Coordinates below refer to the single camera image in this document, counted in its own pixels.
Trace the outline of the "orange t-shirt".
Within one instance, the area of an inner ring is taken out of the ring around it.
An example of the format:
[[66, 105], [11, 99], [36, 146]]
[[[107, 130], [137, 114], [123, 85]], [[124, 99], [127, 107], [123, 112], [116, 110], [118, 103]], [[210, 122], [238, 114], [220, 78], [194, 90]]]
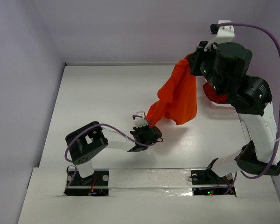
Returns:
[[185, 57], [175, 64], [170, 78], [158, 90], [158, 101], [148, 110], [147, 118], [154, 125], [162, 118], [183, 125], [197, 115], [196, 77], [190, 74], [190, 64]]

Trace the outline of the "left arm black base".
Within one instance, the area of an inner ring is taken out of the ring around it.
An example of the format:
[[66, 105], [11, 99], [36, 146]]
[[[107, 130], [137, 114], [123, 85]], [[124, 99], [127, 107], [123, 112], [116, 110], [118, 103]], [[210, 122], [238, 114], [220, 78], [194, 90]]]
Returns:
[[80, 177], [77, 171], [71, 184], [64, 190], [67, 196], [108, 196], [109, 170], [96, 169], [87, 178]]

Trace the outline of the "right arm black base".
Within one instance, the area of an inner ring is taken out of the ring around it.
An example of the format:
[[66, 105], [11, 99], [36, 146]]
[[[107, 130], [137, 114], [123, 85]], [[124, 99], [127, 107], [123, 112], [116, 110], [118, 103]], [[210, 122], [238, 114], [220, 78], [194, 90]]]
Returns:
[[194, 169], [188, 177], [194, 196], [236, 195], [232, 174], [217, 176], [212, 170]]

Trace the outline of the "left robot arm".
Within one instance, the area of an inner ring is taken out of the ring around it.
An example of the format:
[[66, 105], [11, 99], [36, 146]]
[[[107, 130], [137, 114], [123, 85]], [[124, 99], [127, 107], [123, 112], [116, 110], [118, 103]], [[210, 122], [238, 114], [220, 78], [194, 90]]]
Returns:
[[66, 161], [72, 163], [75, 171], [67, 187], [74, 180], [81, 181], [84, 186], [92, 184], [96, 176], [91, 160], [107, 147], [127, 152], [141, 152], [163, 141], [160, 129], [150, 126], [147, 122], [135, 125], [130, 134], [132, 136], [97, 121], [68, 134], [65, 137], [67, 148], [64, 157]]

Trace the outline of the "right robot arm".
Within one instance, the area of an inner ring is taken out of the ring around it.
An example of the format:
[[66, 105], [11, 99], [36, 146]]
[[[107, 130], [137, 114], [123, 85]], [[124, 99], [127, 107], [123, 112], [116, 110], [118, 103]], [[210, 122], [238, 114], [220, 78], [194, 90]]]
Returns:
[[266, 80], [247, 74], [252, 52], [235, 42], [207, 47], [201, 41], [187, 57], [190, 73], [204, 76], [218, 96], [226, 95], [246, 125], [250, 141], [241, 150], [224, 158], [215, 158], [205, 177], [211, 183], [238, 171], [251, 175], [280, 174], [280, 138], [273, 114], [272, 94]]

